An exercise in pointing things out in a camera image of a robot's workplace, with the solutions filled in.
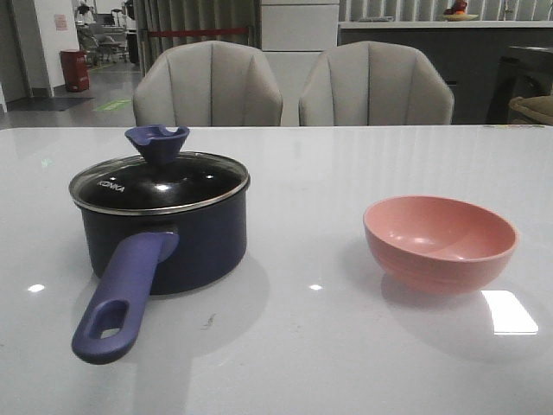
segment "gray chair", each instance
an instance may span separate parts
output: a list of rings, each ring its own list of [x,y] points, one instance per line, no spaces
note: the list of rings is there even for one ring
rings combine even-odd
[[[377,41],[319,56],[299,102],[300,125],[447,125],[454,97],[419,50]]]
[[[133,96],[137,125],[280,125],[283,99],[264,53],[222,41],[163,52]]]

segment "pot handle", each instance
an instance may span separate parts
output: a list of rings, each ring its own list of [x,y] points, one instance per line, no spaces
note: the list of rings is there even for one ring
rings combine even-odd
[[[178,243],[173,232],[137,233],[119,242],[73,335],[71,346],[80,359],[104,365],[132,348],[157,264]]]

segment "floor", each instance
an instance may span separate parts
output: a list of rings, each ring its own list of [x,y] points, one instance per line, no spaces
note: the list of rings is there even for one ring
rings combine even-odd
[[[41,105],[27,105],[0,112],[0,129],[13,127],[74,127],[74,126],[119,126],[135,125],[130,102],[135,87],[142,78],[140,67],[130,62],[103,63],[89,68],[90,87],[88,90],[70,93],[62,92],[56,98],[77,105],[65,111],[36,111]]]

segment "bowl rim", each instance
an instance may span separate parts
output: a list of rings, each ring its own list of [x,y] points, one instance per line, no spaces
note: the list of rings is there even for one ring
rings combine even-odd
[[[478,208],[480,210],[488,212],[489,214],[492,214],[496,218],[503,221],[512,230],[513,235],[514,235],[514,241],[509,246],[509,248],[505,249],[504,251],[502,251],[500,253],[496,253],[494,255],[488,255],[488,256],[485,256],[485,257],[478,257],[478,258],[469,258],[469,259],[446,259],[446,258],[438,257],[438,256],[435,256],[435,255],[431,255],[431,254],[415,252],[415,251],[412,251],[410,249],[405,249],[405,248],[393,245],[390,242],[388,242],[386,240],[383,240],[382,238],[377,236],[377,234],[375,234],[375,232],[373,232],[371,230],[371,228],[368,226],[366,217],[369,214],[369,212],[372,209],[374,209],[376,206],[378,206],[380,204],[383,204],[383,203],[386,203],[388,201],[396,200],[396,199],[410,199],[410,198],[428,198],[428,199],[437,199],[437,200],[442,200],[442,201],[454,201],[454,202],[457,202],[457,203],[462,203],[464,205],[472,206],[473,208]],[[367,232],[369,232],[374,238],[378,239],[381,243],[386,244],[387,246],[390,246],[394,249],[398,249],[401,252],[407,252],[411,255],[416,255],[417,257],[422,257],[422,258],[426,258],[426,259],[433,259],[433,260],[447,262],[447,263],[470,264],[470,263],[478,263],[478,262],[482,262],[482,261],[489,261],[489,260],[492,260],[492,259],[499,259],[499,258],[509,257],[510,255],[512,255],[512,253],[517,248],[518,242],[519,242],[519,239],[520,239],[518,229],[512,224],[512,222],[505,219],[500,214],[497,214],[497,213],[493,212],[491,209],[488,209],[486,207],[482,207],[481,205],[478,205],[478,204],[475,204],[475,203],[472,203],[472,202],[469,202],[469,201],[462,201],[460,199],[455,199],[455,198],[452,198],[452,197],[443,197],[443,196],[437,196],[437,195],[398,195],[398,196],[387,197],[387,198],[381,199],[379,201],[375,201],[374,203],[369,205],[369,207],[367,207],[365,209],[365,212],[363,213],[363,226],[365,227],[365,230]]]

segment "navy blue saucepan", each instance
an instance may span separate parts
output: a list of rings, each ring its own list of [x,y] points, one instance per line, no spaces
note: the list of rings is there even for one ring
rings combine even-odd
[[[73,335],[83,361],[111,363],[130,350],[150,293],[209,284],[244,256],[248,171],[228,157],[180,152],[188,133],[127,130],[141,156],[96,164],[69,184],[100,276]]]

